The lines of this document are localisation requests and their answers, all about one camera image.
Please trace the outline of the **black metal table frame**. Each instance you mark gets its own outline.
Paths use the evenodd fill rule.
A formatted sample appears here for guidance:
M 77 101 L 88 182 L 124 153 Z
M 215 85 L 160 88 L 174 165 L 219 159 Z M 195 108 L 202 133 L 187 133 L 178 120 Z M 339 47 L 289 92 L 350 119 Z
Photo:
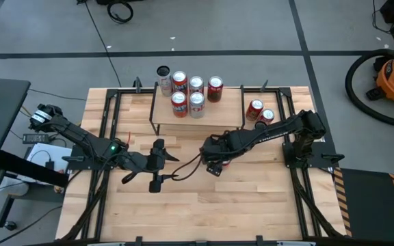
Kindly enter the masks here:
M 167 162 L 164 172 L 176 172 L 179 181 L 167 180 L 159 193 L 150 193 L 151 175 L 140 174 L 122 184 L 125 171 L 109 174 L 102 221 L 90 217 L 88 236 L 105 242 L 299 240 L 302 237 L 291 173 L 284 163 L 282 139 L 255 146 L 235 159 L 219 177 L 198 163 L 206 137 L 220 134 L 219 126 L 162 125 L 157 135 L 149 122 L 152 89 L 92 88 L 88 93 L 82 127 L 99 134 L 101 120 L 115 129 L 130 148 L 148 154 L 157 138 L 179 161 Z

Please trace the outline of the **white bag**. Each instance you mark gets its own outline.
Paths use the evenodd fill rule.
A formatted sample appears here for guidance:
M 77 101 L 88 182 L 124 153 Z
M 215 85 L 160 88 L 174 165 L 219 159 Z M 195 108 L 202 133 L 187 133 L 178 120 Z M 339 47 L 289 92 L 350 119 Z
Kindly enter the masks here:
M 29 190 L 29 185 L 19 179 L 4 177 L 0 184 L 0 192 L 6 195 L 23 196 Z

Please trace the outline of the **black desk crossbar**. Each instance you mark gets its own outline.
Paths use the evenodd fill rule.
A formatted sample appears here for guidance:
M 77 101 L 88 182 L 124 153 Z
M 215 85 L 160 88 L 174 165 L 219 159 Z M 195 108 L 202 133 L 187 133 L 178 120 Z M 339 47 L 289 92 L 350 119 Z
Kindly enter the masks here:
M 69 179 L 66 174 L 47 169 L 3 150 L 0 150 L 0 169 L 59 187 L 66 187 Z

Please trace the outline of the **silver Diet Coke can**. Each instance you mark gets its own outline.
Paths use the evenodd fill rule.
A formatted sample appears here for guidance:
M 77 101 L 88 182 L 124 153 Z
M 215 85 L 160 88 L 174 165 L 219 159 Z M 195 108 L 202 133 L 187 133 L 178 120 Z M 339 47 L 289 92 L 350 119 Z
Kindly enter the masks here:
M 193 94 L 196 92 L 199 92 L 201 94 L 204 94 L 204 81 L 201 77 L 192 77 L 189 80 L 189 93 Z
M 189 98 L 189 114 L 192 118 L 202 118 L 205 114 L 205 97 L 200 92 L 194 92 Z

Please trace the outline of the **black power adapter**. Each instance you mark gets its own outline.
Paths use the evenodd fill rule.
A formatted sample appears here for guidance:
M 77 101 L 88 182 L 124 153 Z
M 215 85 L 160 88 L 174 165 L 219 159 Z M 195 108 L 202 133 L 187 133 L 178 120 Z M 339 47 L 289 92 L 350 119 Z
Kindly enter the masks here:
M 47 134 L 24 134 L 22 136 L 24 144 L 49 144 L 50 139 Z

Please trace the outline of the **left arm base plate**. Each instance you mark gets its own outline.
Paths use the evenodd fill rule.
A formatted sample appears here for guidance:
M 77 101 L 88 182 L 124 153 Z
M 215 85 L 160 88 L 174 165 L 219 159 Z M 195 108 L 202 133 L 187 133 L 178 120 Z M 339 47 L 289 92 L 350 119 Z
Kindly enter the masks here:
M 75 144 L 70 155 L 64 155 L 62 159 L 68 162 L 71 170 L 100 170 L 104 162 L 119 151 L 116 143 Z

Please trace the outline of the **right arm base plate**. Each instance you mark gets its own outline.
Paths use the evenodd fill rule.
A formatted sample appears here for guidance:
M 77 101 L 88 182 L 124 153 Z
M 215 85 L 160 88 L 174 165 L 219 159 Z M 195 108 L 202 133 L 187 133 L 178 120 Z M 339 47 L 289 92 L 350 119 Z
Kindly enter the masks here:
M 326 142 L 313 142 L 311 155 L 304 158 L 295 156 L 292 143 L 284 143 L 283 154 L 288 168 L 337 167 L 338 162 L 345 158 L 343 154 L 337 154 Z

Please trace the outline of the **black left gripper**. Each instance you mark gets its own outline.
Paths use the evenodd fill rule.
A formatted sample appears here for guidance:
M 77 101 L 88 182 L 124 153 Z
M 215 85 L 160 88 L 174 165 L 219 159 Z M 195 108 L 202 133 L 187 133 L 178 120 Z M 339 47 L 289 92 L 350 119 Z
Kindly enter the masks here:
M 150 193 L 159 193 L 161 191 L 162 183 L 167 179 L 176 178 L 176 174 L 159 174 L 159 171 L 164 168 L 165 159 L 168 161 L 179 161 L 176 157 L 168 154 L 164 151 L 165 141 L 163 139 L 157 139 L 153 143 L 153 147 L 150 149 L 150 155 L 148 157 L 148 170 L 153 173 L 153 179 L 149 184 Z

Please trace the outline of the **white paper sheet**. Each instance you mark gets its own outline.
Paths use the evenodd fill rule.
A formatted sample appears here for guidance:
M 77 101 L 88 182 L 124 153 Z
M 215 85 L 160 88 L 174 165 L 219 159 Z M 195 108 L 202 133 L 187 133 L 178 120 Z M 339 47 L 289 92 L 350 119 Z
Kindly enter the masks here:
M 66 174 L 68 162 L 63 157 L 70 156 L 70 154 L 70 148 L 37 143 L 28 154 L 27 160 L 43 167 L 45 167 L 47 161 L 54 161 L 55 167 L 53 170 L 57 172 L 63 171 Z

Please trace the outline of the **black mat hazard stripes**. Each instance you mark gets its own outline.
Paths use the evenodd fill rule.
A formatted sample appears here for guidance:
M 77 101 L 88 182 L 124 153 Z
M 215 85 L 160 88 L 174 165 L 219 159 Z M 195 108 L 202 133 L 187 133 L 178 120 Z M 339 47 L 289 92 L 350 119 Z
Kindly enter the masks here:
M 394 174 L 338 167 L 333 177 L 346 234 L 394 242 Z

